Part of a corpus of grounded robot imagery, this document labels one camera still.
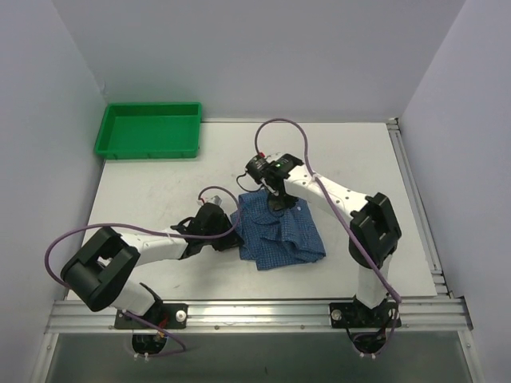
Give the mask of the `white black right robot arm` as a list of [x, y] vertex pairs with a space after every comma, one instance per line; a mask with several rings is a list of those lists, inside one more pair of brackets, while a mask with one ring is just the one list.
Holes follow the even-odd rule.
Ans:
[[381, 304], [389, 297], [397, 304], [402, 302], [388, 281], [390, 260], [402, 237], [389, 197], [337, 184], [291, 154], [257, 154], [248, 161], [245, 171], [268, 193], [273, 211], [291, 209], [302, 199], [338, 219], [349, 237], [349, 254], [359, 265], [358, 303], [354, 307], [359, 324], [372, 326], [379, 321]]

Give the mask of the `blue checked long sleeve shirt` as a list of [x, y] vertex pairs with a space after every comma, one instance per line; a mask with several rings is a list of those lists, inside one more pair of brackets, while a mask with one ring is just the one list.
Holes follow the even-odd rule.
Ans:
[[240, 259], [253, 261], [259, 271], [315, 263], [326, 250], [304, 199], [290, 209], [273, 211], [265, 191], [239, 195], [236, 233], [244, 241]]

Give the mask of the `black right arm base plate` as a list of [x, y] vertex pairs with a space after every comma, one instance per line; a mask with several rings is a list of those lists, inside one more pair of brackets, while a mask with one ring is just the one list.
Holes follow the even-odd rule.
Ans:
[[357, 298], [329, 304], [331, 327], [337, 329], [379, 329], [392, 327], [397, 314], [396, 327], [402, 326], [398, 304], [385, 298], [373, 309], [363, 305]]

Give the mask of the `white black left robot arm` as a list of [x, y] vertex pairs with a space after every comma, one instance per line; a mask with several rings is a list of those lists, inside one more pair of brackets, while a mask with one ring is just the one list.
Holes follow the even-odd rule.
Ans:
[[133, 234], [99, 228], [62, 268], [62, 281], [89, 307], [128, 311], [144, 328], [161, 319], [160, 297], [146, 284], [134, 282], [138, 265], [163, 260], [184, 260], [204, 247], [226, 251], [244, 241], [221, 206], [204, 203], [193, 217], [158, 234]]

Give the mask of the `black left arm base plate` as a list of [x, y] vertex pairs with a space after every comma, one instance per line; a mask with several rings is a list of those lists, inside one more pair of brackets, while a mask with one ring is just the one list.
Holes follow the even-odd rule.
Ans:
[[[187, 325], [188, 305], [185, 303], [161, 303], [156, 308], [150, 308], [142, 318], [166, 330], [182, 330]], [[149, 327], [140, 323], [120, 310], [117, 311], [113, 327], [116, 330], [143, 330]]]

